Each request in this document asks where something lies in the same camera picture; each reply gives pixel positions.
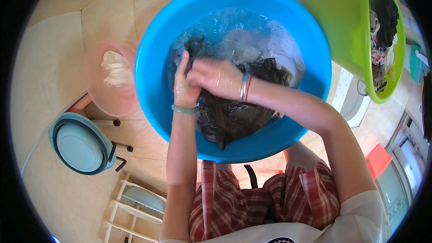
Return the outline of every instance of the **white sleeve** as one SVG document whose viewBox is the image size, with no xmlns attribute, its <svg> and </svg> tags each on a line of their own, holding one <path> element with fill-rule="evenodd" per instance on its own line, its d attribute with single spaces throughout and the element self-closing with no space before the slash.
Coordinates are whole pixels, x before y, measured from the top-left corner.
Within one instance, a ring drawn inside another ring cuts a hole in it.
<svg viewBox="0 0 432 243">
<path fill-rule="evenodd" d="M 316 242 L 376 242 L 384 212 L 376 190 L 361 192 L 340 205 L 340 214 Z"/>
<path fill-rule="evenodd" d="M 178 239 L 164 239 L 162 241 L 159 241 L 159 243 L 187 243 L 187 242 Z"/>
</svg>

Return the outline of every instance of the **pink plastic basin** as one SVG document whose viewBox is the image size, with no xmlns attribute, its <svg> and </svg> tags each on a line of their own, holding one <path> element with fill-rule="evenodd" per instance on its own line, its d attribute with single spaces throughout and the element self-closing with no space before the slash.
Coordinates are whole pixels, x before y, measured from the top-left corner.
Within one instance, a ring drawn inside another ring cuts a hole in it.
<svg viewBox="0 0 432 243">
<path fill-rule="evenodd" d="M 119 87 L 108 87 L 104 84 L 104 79 L 109 72 L 101 67 L 102 59 L 107 51 L 114 51 L 124 56 L 133 70 L 135 67 L 135 55 L 128 47 L 115 42 L 101 41 L 85 54 L 84 76 L 85 87 L 96 106 L 110 116 L 126 116 L 135 106 L 137 94 L 134 84 L 123 84 Z"/>
</svg>

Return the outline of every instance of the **green plastic bucket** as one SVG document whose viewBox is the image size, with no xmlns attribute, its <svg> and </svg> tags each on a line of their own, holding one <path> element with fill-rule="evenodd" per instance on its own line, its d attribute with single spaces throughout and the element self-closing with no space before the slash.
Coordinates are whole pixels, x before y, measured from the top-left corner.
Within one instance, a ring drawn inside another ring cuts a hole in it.
<svg viewBox="0 0 432 243">
<path fill-rule="evenodd" d="M 372 80 L 369 0 L 304 0 L 303 5 L 321 26 L 334 62 L 355 75 L 366 85 L 370 98 L 382 104 L 396 89 L 405 58 L 405 30 L 399 9 L 397 44 L 394 46 L 395 80 L 386 75 L 387 86 L 376 92 Z"/>
</svg>

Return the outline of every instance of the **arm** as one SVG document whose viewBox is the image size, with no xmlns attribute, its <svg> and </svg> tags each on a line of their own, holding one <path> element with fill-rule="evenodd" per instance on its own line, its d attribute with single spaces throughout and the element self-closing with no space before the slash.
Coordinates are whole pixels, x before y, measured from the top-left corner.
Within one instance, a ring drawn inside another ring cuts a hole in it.
<svg viewBox="0 0 432 243">
<path fill-rule="evenodd" d="M 197 105 L 200 88 L 190 87 L 186 83 L 185 70 L 188 60 L 189 55 L 186 52 L 175 75 L 174 105 L 192 109 Z M 196 114 L 179 112 L 174 112 L 172 117 L 171 139 L 166 160 L 168 196 L 159 241 L 177 239 L 190 242 L 189 217 L 197 182 L 195 118 Z"/>
<path fill-rule="evenodd" d="M 193 64 L 187 75 L 189 83 L 220 97 L 240 98 L 243 74 L 230 62 L 199 59 Z M 282 112 L 322 137 L 340 203 L 360 192 L 376 189 L 354 134 L 343 117 L 325 101 L 257 78 L 251 80 L 247 100 Z"/>
<path fill-rule="evenodd" d="M 360 192 L 376 189 L 353 132 L 345 119 L 325 101 L 256 78 L 251 80 L 248 101 L 280 111 L 322 137 L 340 203 Z"/>
</svg>

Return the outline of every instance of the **plaid skirt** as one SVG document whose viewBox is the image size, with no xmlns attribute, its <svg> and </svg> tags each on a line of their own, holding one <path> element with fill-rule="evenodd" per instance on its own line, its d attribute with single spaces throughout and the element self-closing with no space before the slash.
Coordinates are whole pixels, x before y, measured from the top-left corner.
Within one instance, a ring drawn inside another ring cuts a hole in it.
<svg viewBox="0 0 432 243">
<path fill-rule="evenodd" d="M 202 161 L 202 182 L 189 221 L 192 242 L 273 222 L 301 222 L 324 229 L 339 215 L 331 170 L 320 160 L 314 170 L 288 168 L 257 189 L 240 189 L 233 172 Z"/>
</svg>

